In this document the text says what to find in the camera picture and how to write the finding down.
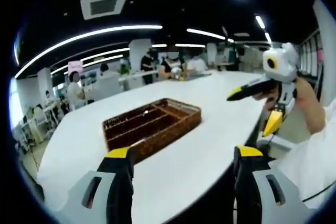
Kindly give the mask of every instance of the wicker tray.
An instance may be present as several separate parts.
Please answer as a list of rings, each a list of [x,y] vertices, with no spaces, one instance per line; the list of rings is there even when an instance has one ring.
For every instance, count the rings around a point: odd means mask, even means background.
[[[200,122],[200,108],[166,98],[104,121],[103,131],[108,151],[132,146],[137,164]]]

